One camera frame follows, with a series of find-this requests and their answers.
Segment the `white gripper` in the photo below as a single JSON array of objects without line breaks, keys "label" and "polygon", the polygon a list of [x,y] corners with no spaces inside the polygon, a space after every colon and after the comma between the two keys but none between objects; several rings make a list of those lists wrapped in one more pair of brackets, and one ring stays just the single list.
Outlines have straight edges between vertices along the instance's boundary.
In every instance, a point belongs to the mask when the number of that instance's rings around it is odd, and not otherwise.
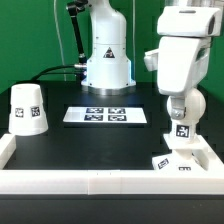
[{"label": "white gripper", "polygon": [[171,117],[185,117],[185,96],[206,75],[210,55],[210,38],[168,37],[160,39],[157,49],[144,56],[146,68],[157,71],[158,90],[171,97]]}]

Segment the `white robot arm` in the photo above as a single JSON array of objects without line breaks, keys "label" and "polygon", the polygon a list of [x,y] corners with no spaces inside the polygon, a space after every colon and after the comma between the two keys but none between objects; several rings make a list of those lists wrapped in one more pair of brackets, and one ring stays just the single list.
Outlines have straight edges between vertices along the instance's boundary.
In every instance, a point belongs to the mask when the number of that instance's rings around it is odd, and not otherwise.
[{"label": "white robot arm", "polygon": [[[132,83],[126,56],[126,20],[109,0],[87,0],[93,49],[84,85],[117,91]],[[206,75],[212,38],[221,34],[224,0],[171,0],[157,22],[159,47],[145,53],[148,70],[157,72],[161,94],[169,97],[175,120],[187,113],[187,96]]]}]

